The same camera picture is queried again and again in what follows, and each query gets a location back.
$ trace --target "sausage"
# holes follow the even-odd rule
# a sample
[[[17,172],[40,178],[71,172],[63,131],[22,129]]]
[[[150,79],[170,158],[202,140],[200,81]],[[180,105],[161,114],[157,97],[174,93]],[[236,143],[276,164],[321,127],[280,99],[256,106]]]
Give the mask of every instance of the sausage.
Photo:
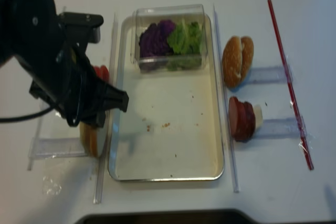
[[[230,97],[229,99],[229,124],[232,137],[239,136],[245,131],[245,108],[236,97]]]
[[[249,102],[239,102],[236,97],[230,97],[228,114],[231,136],[238,142],[247,142],[256,128],[252,105]]]

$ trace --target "clear plastic container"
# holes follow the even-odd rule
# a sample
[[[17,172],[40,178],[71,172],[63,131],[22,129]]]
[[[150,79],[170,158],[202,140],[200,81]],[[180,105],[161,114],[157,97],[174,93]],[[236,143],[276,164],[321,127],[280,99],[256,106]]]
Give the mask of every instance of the clear plastic container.
[[[133,21],[132,58],[141,72],[205,67],[203,5],[138,9]]]

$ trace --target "white tabletop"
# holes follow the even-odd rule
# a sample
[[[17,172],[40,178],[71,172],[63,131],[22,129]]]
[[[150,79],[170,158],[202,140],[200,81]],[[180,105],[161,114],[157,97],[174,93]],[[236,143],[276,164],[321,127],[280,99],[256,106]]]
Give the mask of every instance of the white tabletop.
[[[267,0],[55,0],[57,11],[94,13],[104,17],[101,42],[89,45],[93,64],[108,65],[114,12],[121,22],[139,7],[203,4],[212,20],[218,12],[222,46],[229,19],[241,3],[260,6],[267,17]],[[119,183],[106,173],[102,204],[93,205],[95,166],[89,158],[38,161],[27,171],[30,139],[37,120],[0,125],[0,219],[2,223],[74,223],[102,213],[238,209],[260,222],[336,220],[336,143],[333,137],[336,98],[336,0],[272,0],[282,43],[293,67],[295,92],[311,140],[315,170],[308,171],[298,147],[286,145],[242,148],[237,153],[241,192],[232,191],[228,155],[223,176],[209,183]],[[0,115],[21,115],[39,109],[28,93],[31,78],[15,59],[0,71]],[[59,162],[60,171],[55,162]],[[56,177],[58,196],[43,194],[43,176]]]

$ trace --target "bread roll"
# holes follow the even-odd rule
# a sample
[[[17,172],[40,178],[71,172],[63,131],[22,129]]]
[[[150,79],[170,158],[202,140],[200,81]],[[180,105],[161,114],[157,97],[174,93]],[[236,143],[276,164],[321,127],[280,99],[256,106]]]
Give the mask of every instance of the bread roll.
[[[85,149],[85,152],[92,157],[100,157],[103,152],[106,134],[107,134],[107,119],[104,128],[95,128],[91,125],[80,123],[80,141]]]
[[[254,55],[250,37],[233,36],[227,42],[222,59],[224,82],[228,88],[237,87],[247,76]]]
[[[247,76],[247,73],[252,65],[254,45],[252,39],[248,36],[242,37],[240,41],[242,43],[243,48],[241,53],[243,55],[243,64],[241,66],[241,73],[240,73],[242,76],[240,82],[242,82]]]
[[[224,82],[229,88],[234,88],[240,83],[243,64],[242,46],[238,36],[233,36],[226,43],[223,51],[222,67]]]

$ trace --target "red tomato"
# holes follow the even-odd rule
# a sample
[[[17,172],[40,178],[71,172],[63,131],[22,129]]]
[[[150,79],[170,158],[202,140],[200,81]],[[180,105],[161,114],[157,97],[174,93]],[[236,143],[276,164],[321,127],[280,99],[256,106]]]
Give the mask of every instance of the red tomato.
[[[94,66],[93,68],[94,68],[94,71],[96,72],[96,75],[97,75],[100,79],[102,79],[102,72],[101,72],[100,68],[97,67],[97,66]]]
[[[102,65],[100,67],[100,72],[101,72],[103,81],[109,82],[110,74],[109,74],[109,70],[107,69],[105,65]]]

